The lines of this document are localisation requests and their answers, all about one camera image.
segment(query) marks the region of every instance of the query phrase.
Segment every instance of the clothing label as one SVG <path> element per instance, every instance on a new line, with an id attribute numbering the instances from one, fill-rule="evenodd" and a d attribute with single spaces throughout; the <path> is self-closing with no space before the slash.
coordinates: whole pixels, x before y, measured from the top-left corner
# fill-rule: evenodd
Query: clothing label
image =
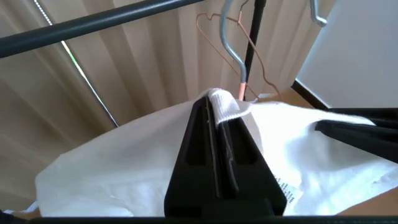
<path id="1" fill-rule="evenodd" d="M 281 178 L 275 177 L 276 181 L 279 184 L 279 187 L 282 189 L 284 195 L 287 199 L 287 207 L 293 208 L 293 206 L 298 202 L 300 197 L 303 195 L 303 192 L 294 186 L 284 182 Z"/>

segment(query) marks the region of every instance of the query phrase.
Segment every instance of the horizontal black pole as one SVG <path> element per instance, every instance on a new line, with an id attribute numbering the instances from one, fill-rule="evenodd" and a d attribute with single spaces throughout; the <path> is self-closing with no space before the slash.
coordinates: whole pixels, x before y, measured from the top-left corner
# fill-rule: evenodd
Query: horizontal black pole
<path id="1" fill-rule="evenodd" d="M 146 0 L 0 39 L 0 58 L 204 0 Z"/>

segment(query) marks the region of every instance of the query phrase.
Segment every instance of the black clothes rack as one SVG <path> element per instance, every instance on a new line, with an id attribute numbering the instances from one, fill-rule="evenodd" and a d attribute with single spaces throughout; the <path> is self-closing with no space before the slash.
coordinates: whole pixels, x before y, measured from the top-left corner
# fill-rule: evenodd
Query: black clothes rack
<path id="1" fill-rule="evenodd" d="M 146 0 L 0 39 L 0 58 L 89 34 L 203 0 Z M 265 0 L 256 0 L 250 37 Z M 245 65 L 251 68 L 248 47 Z M 0 212 L 2 223 L 397 223 L 398 217 L 282 217 L 286 198 L 241 118 L 215 126 L 207 97 L 191 112 L 165 197 L 166 218 L 35 218 Z"/>

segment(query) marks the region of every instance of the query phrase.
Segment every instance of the gray hanger hook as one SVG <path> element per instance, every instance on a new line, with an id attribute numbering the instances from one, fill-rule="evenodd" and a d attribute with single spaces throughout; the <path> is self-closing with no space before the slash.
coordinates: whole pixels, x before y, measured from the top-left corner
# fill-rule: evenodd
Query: gray hanger hook
<path id="1" fill-rule="evenodd" d="M 310 8 L 312 21 L 320 27 L 325 27 L 328 21 L 318 15 L 318 0 L 310 0 Z"/>
<path id="2" fill-rule="evenodd" d="M 228 11 L 232 5 L 232 2 L 233 0 L 225 0 L 223 9 L 221 10 L 220 38 L 221 38 L 221 43 L 223 43 L 225 50 L 230 54 L 232 58 L 234 58 L 238 62 L 239 68 L 241 69 L 241 83 L 245 83 L 246 67 L 244 66 L 244 63 L 242 59 L 239 57 L 239 55 L 232 49 L 226 38 L 226 16 L 228 15 Z"/>

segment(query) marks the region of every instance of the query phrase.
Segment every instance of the beige curtain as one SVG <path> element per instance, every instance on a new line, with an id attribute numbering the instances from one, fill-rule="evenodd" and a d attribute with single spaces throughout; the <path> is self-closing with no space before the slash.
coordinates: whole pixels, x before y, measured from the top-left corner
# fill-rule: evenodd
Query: beige curtain
<path id="1" fill-rule="evenodd" d="M 121 7 L 135 0 L 39 0 L 53 23 Z M 192 100 L 211 87 L 237 95 L 239 78 L 199 35 L 195 18 L 220 12 L 207 0 L 66 40 L 77 62 L 119 125 Z M 230 10 L 236 17 L 243 0 Z M 334 0 L 320 2 L 327 16 Z M 243 9 L 250 29 L 254 1 Z M 0 36 L 47 26 L 33 0 L 0 1 Z M 218 18 L 200 25 L 219 49 Z M 288 88 L 320 28 L 308 0 L 268 0 L 257 41 L 269 80 Z M 244 58 L 247 40 L 235 24 L 228 39 Z M 0 209 L 22 209 L 35 198 L 34 177 L 59 154 L 114 128 L 61 44 L 0 59 Z M 249 84 L 273 92 L 255 58 Z M 248 99 L 254 96 L 248 92 Z"/>

